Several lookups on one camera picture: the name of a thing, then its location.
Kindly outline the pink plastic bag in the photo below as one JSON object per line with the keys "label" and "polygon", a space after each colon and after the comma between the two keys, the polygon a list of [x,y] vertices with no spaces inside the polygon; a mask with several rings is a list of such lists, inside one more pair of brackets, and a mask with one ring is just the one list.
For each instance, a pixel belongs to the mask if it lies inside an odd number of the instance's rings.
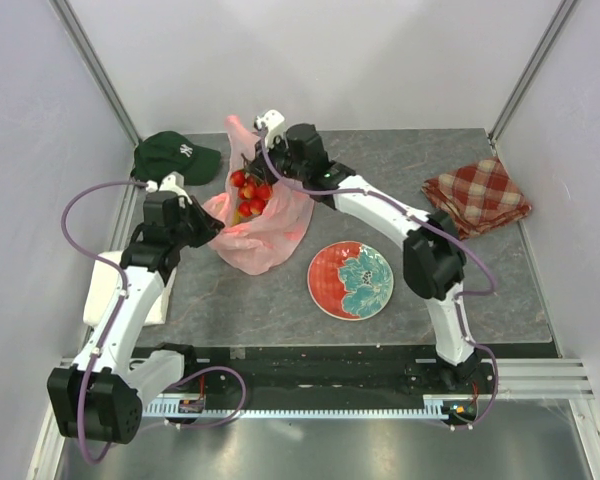
{"label": "pink plastic bag", "polygon": [[259,275],[288,260],[304,238],[313,213],[309,196],[276,183],[264,212],[231,226],[237,195],[229,180],[225,191],[203,208],[222,221],[225,228],[209,243],[224,261],[249,275]]}

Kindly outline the red fake cherry bunch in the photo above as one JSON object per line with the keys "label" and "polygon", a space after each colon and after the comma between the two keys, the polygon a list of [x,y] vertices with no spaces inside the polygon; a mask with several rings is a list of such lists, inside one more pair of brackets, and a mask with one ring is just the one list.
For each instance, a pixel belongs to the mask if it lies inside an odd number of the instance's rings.
{"label": "red fake cherry bunch", "polygon": [[229,185],[237,195],[235,210],[242,221],[260,216],[273,196],[273,188],[266,181],[265,174],[252,166],[253,162],[243,159],[240,168],[229,176]]}

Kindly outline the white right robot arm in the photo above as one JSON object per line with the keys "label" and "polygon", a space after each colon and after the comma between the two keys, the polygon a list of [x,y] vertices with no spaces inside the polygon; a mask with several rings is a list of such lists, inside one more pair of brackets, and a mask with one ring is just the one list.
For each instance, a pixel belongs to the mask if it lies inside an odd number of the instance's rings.
{"label": "white right robot arm", "polygon": [[400,248],[404,281],[425,301],[434,328],[439,384],[463,392],[474,381],[479,356],[465,319],[466,253],[450,216],[409,207],[331,160],[312,124],[285,128],[257,120],[254,127],[255,160],[277,181],[364,222]]}

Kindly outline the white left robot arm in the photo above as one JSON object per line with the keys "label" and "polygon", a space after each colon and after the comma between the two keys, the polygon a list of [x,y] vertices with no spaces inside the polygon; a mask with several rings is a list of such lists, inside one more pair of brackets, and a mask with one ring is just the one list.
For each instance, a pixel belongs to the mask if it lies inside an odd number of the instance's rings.
{"label": "white left robot arm", "polygon": [[181,250],[207,244],[223,227],[180,187],[146,195],[143,221],[120,261],[104,262],[118,278],[100,323],[71,364],[54,368],[48,377],[62,436],[127,444],[139,429],[144,406],[169,387],[178,393],[196,388],[200,371],[190,362],[192,348],[156,348],[138,364],[132,355]]}

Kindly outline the yellow fake mango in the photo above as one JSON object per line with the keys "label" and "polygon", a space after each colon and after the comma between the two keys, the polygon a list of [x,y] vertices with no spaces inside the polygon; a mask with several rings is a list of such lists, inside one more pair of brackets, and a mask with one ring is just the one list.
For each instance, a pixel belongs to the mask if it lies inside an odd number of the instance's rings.
{"label": "yellow fake mango", "polygon": [[235,210],[232,215],[230,225],[231,226],[238,225],[241,223],[241,221],[242,221],[242,217],[241,217],[240,213],[237,210]]}

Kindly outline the dark green baseball cap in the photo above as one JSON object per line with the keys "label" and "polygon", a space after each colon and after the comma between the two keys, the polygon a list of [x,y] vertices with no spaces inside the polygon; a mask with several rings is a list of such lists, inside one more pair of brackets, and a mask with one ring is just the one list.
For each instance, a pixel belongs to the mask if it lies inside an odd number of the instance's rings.
{"label": "dark green baseball cap", "polygon": [[186,186],[202,186],[216,177],[220,167],[219,151],[193,144],[177,132],[162,131],[137,145],[131,177],[160,182],[171,173],[178,173]]}

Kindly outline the white folded towel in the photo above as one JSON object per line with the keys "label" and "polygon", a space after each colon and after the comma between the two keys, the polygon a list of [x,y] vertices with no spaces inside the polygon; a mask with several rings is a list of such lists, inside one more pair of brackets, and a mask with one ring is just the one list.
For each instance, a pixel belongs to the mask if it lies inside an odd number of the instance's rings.
{"label": "white folded towel", "polygon": [[[154,301],[144,322],[145,327],[164,325],[166,323],[170,296],[175,283],[177,270],[174,269],[165,284],[164,290]],[[91,327],[97,327],[104,318],[104,313],[115,290],[119,286],[118,273],[108,265],[95,261],[89,291],[83,309],[83,323]]]}

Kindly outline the red and teal floral plate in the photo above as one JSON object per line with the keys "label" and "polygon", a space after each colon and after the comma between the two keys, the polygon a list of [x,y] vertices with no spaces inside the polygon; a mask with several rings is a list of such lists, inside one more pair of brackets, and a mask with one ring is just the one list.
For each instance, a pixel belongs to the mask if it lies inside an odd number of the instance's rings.
{"label": "red and teal floral plate", "polygon": [[375,248],[341,241],[321,249],[307,270],[311,299],[327,315],[363,321],[381,312],[394,290],[389,262]]}

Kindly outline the red plaid folded cloth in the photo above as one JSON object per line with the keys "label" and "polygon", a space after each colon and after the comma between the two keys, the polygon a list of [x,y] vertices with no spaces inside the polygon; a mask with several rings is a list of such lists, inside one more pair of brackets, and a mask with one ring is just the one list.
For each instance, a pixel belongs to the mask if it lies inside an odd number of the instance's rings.
{"label": "red plaid folded cloth", "polygon": [[433,207],[450,215],[461,240],[518,222],[532,211],[497,157],[427,179],[421,190]]}

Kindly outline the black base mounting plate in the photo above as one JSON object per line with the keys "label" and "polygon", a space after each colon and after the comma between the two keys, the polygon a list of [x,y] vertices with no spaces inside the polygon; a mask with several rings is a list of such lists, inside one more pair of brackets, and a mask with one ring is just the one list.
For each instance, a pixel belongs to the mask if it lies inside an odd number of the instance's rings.
{"label": "black base mounting plate", "polygon": [[432,346],[198,347],[184,374],[201,373],[181,392],[203,392],[209,407],[243,400],[256,409],[410,408],[427,395],[488,395],[495,375],[477,357],[468,368],[443,365]]}

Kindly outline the left aluminium corner post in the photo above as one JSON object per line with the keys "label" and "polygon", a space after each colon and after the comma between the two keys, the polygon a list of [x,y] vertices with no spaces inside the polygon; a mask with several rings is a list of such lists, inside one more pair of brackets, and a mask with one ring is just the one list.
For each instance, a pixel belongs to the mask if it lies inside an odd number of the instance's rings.
{"label": "left aluminium corner post", "polygon": [[50,4],[85,62],[89,73],[96,82],[101,93],[104,95],[104,98],[119,125],[129,140],[133,144],[137,144],[140,141],[140,135],[107,74],[104,65],[99,59],[86,30],[74,11],[71,2],[67,0],[50,0]]}

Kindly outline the aluminium corner post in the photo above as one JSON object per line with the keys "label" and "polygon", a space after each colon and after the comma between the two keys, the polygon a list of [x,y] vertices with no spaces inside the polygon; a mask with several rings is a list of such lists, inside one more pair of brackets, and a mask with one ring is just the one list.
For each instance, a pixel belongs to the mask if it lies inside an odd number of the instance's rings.
{"label": "aluminium corner post", "polygon": [[579,0],[561,0],[558,3],[492,128],[487,133],[487,139],[493,151],[497,149],[498,140],[520,107],[526,93],[579,4]]}
{"label": "aluminium corner post", "polygon": [[50,0],[50,4],[85,62],[89,73],[96,82],[101,93],[104,95],[104,98],[119,125],[129,140],[133,144],[137,144],[140,141],[140,135],[107,74],[104,65],[99,59],[86,30],[74,11],[71,2],[67,0]]}

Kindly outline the right aluminium corner post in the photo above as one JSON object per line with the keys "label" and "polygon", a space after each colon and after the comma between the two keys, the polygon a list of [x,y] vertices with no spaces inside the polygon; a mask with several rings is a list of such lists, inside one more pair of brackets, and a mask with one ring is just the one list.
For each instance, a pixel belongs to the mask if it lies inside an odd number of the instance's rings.
{"label": "right aluminium corner post", "polygon": [[487,139],[493,151],[497,149],[498,140],[520,107],[526,93],[579,4],[579,0],[561,0],[558,3],[492,128],[487,133]]}

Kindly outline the aluminium frame rail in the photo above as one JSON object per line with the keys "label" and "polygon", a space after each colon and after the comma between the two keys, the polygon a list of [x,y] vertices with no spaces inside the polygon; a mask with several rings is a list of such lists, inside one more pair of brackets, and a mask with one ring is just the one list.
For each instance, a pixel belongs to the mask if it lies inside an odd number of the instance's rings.
{"label": "aluminium frame rail", "polygon": [[420,398],[465,398],[471,395],[518,395],[538,397],[550,394],[580,395],[590,391],[584,367],[564,359],[501,359],[496,363],[480,361],[469,373],[454,373],[439,361],[427,359],[233,359],[221,365],[195,362],[182,374],[171,367],[155,365],[150,358],[133,358],[130,365],[115,371],[98,367],[95,376],[116,375],[143,396],[145,404],[163,390],[184,391],[205,378],[210,395],[226,394],[215,379],[235,370],[243,378],[252,396],[271,403],[275,395],[289,393],[299,400],[305,393],[332,397],[337,390],[349,388],[359,394],[401,396],[404,401]]}

